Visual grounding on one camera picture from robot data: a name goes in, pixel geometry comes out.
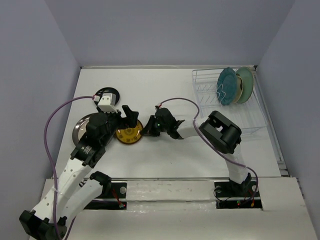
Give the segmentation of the yellow amber plate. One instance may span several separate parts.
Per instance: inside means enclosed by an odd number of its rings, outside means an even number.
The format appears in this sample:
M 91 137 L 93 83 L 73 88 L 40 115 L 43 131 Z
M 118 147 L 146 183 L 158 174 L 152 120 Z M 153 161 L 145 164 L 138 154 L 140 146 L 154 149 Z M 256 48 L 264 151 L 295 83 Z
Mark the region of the yellow amber plate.
M 115 138 L 122 144 L 133 145 L 142 139 L 143 124 L 138 120 L 134 128 L 118 129 Z

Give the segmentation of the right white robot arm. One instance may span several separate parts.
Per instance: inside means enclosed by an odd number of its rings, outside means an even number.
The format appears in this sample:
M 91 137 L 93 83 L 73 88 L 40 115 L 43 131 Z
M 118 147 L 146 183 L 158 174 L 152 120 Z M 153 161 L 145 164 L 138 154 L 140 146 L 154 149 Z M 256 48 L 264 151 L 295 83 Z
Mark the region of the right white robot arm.
M 229 173 L 227 190 L 237 197 L 248 191 L 252 177 L 241 153 L 242 131 L 219 111 L 214 110 L 199 120 L 177 120 L 167 108 L 159 108 L 140 133 L 152 137 L 167 133 L 175 140 L 201 137 L 226 162 Z

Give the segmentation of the white wire dish rack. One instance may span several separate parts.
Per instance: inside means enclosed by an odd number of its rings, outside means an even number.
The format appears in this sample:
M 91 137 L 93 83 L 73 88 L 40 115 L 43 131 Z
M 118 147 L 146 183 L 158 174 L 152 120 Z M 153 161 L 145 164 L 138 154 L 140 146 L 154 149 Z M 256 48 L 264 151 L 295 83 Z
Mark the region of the white wire dish rack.
M 253 92 L 245 103 L 222 105 L 218 100 L 218 78 L 223 68 L 195 69 L 192 71 L 195 99 L 202 118 L 212 111 L 219 111 L 238 127 L 243 135 L 250 135 L 267 126 L 267 120 L 256 94 Z

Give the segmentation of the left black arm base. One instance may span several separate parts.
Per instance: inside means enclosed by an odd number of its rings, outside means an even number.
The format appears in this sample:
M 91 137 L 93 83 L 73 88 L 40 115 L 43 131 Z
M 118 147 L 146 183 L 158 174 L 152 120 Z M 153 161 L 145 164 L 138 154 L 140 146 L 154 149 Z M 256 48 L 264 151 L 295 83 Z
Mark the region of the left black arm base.
M 88 203 L 85 210 L 126 210 L 127 183 L 112 182 L 111 188 L 103 188 L 101 194 Z

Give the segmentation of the small black plate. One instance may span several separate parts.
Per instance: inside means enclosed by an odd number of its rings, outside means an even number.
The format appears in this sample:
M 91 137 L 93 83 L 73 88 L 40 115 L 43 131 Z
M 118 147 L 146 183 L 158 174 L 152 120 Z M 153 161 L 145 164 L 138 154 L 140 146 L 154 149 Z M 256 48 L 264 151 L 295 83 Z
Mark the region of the small black plate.
M 113 87 L 103 87 L 95 93 L 95 99 L 93 100 L 95 105 L 98 105 L 99 100 L 97 97 L 101 98 L 104 94 L 111 94 L 111 104 L 116 106 L 120 100 L 120 93 L 117 89 Z

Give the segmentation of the teal scalloped plate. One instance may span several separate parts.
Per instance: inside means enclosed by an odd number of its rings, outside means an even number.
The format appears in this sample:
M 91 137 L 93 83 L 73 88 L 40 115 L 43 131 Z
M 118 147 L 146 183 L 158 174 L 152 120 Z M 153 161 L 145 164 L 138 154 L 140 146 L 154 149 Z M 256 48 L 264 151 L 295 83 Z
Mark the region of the teal scalloped plate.
M 236 72 L 231 67 L 224 68 L 218 77 L 216 86 L 218 101 L 223 106 L 230 105 L 237 94 Z

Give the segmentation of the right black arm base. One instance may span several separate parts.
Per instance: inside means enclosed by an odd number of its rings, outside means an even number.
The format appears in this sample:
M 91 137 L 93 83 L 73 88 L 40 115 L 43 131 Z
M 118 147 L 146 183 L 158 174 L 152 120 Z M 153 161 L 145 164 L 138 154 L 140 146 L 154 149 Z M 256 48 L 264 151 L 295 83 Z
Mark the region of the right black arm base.
M 231 189 L 229 181 L 217 181 L 214 183 L 213 195 L 216 198 L 218 210 L 231 209 L 263 209 L 260 193 L 252 197 L 256 190 L 256 181 L 251 181 L 244 192 L 235 192 Z

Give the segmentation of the silver grey plate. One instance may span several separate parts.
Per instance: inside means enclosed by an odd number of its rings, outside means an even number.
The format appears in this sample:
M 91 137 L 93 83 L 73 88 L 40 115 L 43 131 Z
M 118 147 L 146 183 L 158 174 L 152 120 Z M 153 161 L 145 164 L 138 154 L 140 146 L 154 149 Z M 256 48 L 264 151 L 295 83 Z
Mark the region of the silver grey plate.
M 81 137 L 85 134 L 86 132 L 86 125 L 88 124 L 90 117 L 93 115 L 93 113 L 90 113 L 88 115 L 85 115 L 82 117 L 80 120 L 77 121 L 75 124 L 73 130 L 72 130 L 72 142 L 76 146 Z

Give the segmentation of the metal rail bar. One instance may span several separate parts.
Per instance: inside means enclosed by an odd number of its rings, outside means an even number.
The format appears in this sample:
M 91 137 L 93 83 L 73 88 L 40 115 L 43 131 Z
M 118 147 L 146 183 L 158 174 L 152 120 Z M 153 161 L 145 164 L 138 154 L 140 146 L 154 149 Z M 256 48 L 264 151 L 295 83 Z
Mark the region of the metal rail bar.
M 229 177 L 112 177 L 113 181 L 228 181 Z

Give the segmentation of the light blue flower plate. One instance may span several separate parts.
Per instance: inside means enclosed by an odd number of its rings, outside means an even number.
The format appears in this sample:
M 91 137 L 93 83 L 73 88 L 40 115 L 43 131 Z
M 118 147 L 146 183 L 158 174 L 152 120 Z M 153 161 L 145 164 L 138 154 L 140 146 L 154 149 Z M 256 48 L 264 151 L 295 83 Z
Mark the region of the light blue flower plate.
M 243 91 L 237 103 L 243 104 L 249 100 L 249 98 L 253 93 L 254 75 L 252 71 L 246 66 L 240 67 L 236 71 L 236 75 L 242 79 L 242 85 L 243 85 Z

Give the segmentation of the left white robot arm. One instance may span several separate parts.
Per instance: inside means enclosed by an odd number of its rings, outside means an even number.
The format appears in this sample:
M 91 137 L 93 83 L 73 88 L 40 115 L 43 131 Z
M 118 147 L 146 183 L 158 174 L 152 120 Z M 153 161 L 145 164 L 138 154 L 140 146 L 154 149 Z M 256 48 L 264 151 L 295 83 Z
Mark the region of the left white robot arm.
M 32 209 L 19 217 L 24 231 L 36 240 L 60 240 L 75 217 L 96 197 L 110 194 L 111 178 L 96 171 L 91 173 L 106 152 L 116 130 L 134 128 L 139 113 L 123 105 L 121 112 L 97 112 L 90 116 L 86 131 L 70 155 L 53 187 Z

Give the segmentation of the cream and black plate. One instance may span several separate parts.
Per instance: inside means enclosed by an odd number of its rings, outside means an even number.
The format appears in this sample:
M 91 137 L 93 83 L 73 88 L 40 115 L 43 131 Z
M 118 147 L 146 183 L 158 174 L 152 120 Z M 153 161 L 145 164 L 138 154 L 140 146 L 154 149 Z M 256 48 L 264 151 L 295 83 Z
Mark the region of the cream and black plate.
M 236 75 L 236 94 L 233 99 L 233 103 L 237 103 L 238 100 L 241 98 L 243 94 L 243 80 L 242 78 L 237 74 Z

